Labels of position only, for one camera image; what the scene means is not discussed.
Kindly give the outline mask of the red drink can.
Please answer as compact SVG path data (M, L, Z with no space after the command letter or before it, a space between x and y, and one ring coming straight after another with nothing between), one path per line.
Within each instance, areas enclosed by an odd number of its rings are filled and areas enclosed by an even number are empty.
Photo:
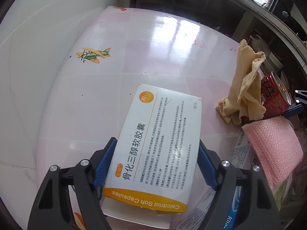
M261 80L261 102L266 109L264 119L284 114L292 104L287 88L275 72Z

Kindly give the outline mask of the tan paper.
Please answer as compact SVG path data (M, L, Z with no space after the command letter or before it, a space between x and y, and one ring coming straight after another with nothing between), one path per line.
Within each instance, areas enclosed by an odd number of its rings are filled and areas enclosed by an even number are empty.
M263 119L266 108L261 102L261 75L259 68L265 61L263 51L254 52L245 39L239 43L237 65L228 96L215 108L229 124L241 124L241 118L250 121Z

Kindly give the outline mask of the pink scrubbing sponge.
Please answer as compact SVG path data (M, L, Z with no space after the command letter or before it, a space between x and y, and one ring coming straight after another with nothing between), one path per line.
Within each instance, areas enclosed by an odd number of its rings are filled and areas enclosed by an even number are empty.
M303 158L290 122L283 116L242 126L263 168L270 188L279 187Z

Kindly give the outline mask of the pink patterned tablecloth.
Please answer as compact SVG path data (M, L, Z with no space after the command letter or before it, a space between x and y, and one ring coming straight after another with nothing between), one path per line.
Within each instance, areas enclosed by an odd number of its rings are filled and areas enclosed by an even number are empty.
M53 84L37 150L37 181L118 137L139 84L202 99L201 139L226 159L240 128L216 111L229 93L238 43L198 22L110 6L71 49Z

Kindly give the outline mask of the blue toothpaste box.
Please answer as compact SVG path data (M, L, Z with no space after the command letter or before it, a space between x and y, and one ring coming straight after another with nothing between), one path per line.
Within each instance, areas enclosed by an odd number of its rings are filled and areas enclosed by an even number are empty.
M252 188L254 151L242 131L228 159L221 160L216 152L199 143L198 166L207 186L198 204L189 211L176 229L235 229L239 226L238 211L244 208L241 191L249 197Z

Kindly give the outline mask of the orange white medicine box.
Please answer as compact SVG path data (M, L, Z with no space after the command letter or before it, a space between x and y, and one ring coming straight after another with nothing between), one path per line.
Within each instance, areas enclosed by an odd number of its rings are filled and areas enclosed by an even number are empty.
M103 189L118 220L168 229L187 209L197 165L202 100L141 84L125 118Z

